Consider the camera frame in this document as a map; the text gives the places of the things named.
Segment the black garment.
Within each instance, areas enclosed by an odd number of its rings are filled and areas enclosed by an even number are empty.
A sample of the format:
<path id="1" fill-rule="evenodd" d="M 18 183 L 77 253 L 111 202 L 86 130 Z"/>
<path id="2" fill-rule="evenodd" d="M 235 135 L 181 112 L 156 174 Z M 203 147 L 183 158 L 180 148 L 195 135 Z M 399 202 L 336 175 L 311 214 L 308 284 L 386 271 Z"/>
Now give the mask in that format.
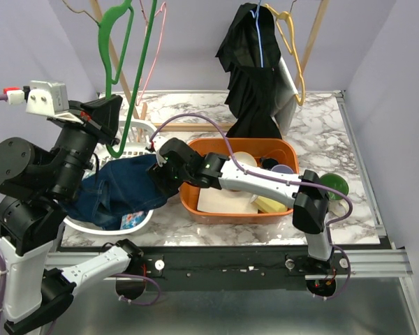
<path id="1" fill-rule="evenodd" d="M 256 28 L 250 13 L 256 5 L 240 5 L 216 53 L 223 70 L 230 74 L 225 104 L 236 118 L 226 136 L 280 139 L 281 133 L 272 120 L 272 105 L 274 69 L 281 51 L 275 37 L 273 15 L 261 6 L 259 24 L 264 68 L 260 67 Z"/>

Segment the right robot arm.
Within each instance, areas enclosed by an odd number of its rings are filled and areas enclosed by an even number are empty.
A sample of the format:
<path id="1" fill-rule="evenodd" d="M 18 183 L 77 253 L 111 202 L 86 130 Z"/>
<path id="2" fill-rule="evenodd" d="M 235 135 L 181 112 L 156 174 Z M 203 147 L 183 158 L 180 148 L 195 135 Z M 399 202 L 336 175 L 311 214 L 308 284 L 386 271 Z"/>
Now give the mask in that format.
<path id="1" fill-rule="evenodd" d="M 334 248 L 325 217 L 329 195 L 318 175 L 276 172 L 240 164 L 233 155 L 199 154 L 177 138 L 151 140 L 147 150 L 156 156 L 148 174 L 156 187 L 171 196 L 182 184 L 198 188 L 244 191 L 277 201 L 293 210 L 293 226 L 303 232 L 308 246 L 307 264 L 317 274 L 332 266 Z"/>

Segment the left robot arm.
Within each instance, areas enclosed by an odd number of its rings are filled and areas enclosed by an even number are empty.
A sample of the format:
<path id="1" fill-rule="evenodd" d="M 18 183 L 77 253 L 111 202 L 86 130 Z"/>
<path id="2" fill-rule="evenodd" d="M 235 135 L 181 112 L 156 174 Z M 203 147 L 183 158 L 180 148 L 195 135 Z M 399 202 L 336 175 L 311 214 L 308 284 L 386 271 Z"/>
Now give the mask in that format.
<path id="1" fill-rule="evenodd" d="M 70 100 L 50 117 L 61 128 L 46 151 L 20 137 L 0 143 L 0 315 L 9 334 L 34 334 L 55 321 L 82 290 L 109 276 L 140 270 L 142 251 L 127 239 L 86 262 L 46 269 L 97 144 L 117 144 L 122 98 Z"/>

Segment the floral blue skirt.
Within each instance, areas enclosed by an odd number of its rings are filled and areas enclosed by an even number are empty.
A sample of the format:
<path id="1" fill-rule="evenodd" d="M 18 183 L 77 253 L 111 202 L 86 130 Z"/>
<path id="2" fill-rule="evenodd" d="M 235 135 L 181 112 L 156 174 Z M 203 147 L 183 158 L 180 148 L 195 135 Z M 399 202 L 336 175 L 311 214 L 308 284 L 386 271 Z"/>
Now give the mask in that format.
<path id="1" fill-rule="evenodd" d="M 129 230 L 138 227 L 148 216 L 148 211 L 138 211 L 132 214 L 127 214 L 121 219 L 121 230 Z"/>

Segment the dark blue denim skirt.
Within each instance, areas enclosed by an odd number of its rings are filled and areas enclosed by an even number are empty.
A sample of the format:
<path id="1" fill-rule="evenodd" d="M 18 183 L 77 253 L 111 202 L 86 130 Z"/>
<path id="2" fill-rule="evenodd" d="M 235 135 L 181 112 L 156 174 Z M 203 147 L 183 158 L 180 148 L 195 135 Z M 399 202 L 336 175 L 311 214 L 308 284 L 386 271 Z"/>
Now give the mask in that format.
<path id="1" fill-rule="evenodd" d="M 122 218 L 139 211 L 158 209 L 179 192 L 165 195 L 148 175 L 154 154 L 117 159 L 105 164 L 98 176 L 82 180 L 77 198 L 61 202 L 67 215 L 104 230 L 119 230 Z"/>

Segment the light blue hanger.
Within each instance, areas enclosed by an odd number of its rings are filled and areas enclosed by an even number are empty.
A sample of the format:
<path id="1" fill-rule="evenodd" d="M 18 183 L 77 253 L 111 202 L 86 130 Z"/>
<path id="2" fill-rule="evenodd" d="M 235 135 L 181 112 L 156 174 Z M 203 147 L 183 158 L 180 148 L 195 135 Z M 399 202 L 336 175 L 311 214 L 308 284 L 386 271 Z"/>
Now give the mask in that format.
<path id="1" fill-rule="evenodd" d="M 255 28 L 256 28 L 256 35 L 257 35 L 257 39 L 258 39 L 258 53 L 259 53 L 260 67 L 264 68 L 263 44 L 262 44 L 260 24 L 259 24 L 261 4 L 262 4 L 262 1 L 258 0 L 258 3 L 256 5 L 256 9 L 255 10 L 250 10 L 250 13 L 251 13 L 252 18 L 254 19 L 254 24 L 255 24 Z"/>

